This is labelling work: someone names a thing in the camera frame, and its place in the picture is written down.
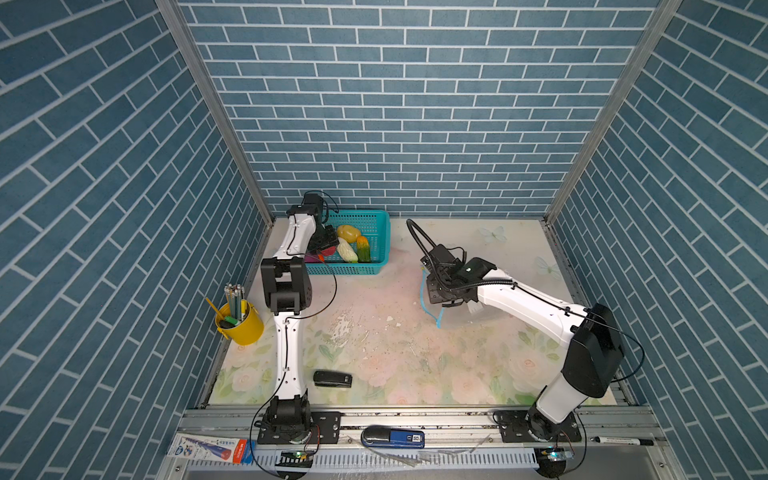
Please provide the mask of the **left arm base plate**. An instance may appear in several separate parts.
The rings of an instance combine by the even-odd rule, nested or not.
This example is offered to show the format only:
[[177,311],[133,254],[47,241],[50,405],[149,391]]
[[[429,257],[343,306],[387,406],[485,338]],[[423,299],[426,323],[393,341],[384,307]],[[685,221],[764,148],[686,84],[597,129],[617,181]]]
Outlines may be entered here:
[[257,442],[264,445],[337,444],[342,414],[339,411],[311,411],[292,418],[268,413],[260,421]]

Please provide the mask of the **clear zip top bag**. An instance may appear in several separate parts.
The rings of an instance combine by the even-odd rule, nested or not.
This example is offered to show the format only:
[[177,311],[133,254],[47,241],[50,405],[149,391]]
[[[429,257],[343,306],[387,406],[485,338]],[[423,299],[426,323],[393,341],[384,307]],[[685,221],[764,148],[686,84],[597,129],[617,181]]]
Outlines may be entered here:
[[513,320],[513,317],[498,308],[463,299],[441,299],[439,284],[426,268],[421,268],[419,304],[424,314],[438,329],[458,329]]

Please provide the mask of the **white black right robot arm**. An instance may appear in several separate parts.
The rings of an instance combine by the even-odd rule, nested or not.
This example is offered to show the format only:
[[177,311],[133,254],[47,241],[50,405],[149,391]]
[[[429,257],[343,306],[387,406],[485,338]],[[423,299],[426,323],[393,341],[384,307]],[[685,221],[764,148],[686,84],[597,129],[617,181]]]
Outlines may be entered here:
[[600,398],[624,359],[621,333],[608,308],[559,300],[513,279],[480,258],[466,263],[424,265],[430,302],[445,307],[472,302],[494,307],[526,322],[566,348],[560,372],[529,408],[530,434],[554,439],[572,412],[586,400]]

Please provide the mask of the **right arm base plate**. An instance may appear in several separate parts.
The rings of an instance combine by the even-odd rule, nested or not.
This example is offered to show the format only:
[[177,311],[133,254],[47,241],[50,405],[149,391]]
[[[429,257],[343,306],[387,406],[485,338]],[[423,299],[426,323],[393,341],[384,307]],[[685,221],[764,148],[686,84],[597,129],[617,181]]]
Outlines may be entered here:
[[571,412],[561,423],[554,423],[532,409],[495,410],[491,420],[499,428],[504,443],[554,442],[583,440],[582,429],[575,413]]

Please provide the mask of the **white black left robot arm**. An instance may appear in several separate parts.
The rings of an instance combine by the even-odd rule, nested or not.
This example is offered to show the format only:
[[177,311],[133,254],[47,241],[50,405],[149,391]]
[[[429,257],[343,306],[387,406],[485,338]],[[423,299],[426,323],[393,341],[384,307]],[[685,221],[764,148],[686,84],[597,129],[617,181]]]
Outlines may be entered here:
[[312,317],[312,285],[305,254],[318,228],[317,213],[308,207],[288,211],[284,239],[260,264],[265,305],[276,330],[276,383],[265,401],[259,427],[266,443],[298,444],[309,440],[312,425],[308,388],[303,379],[302,322]]

